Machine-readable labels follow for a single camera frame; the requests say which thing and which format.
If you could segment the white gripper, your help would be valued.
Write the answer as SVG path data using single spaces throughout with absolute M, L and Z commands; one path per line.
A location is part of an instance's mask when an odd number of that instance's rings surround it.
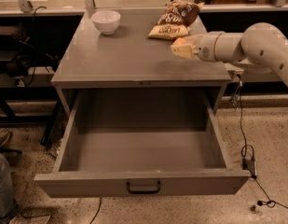
M 225 32 L 209 32 L 204 35 L 185 36 L 191 44 L 171 45 L 174 55 L 191 59 L 198 54 L 204 62 L 228 62 L 231 58 L 231 39 Z

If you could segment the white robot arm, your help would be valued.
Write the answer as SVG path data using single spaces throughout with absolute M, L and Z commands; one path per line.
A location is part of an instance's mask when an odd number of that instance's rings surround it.
M 288 88 L 288 39 L 274 25 L 259 22 L 243 33 L 209 32 L 177 38 L 174 55 L 209 63 L 230 63 L 247 71 L 274 72 Z

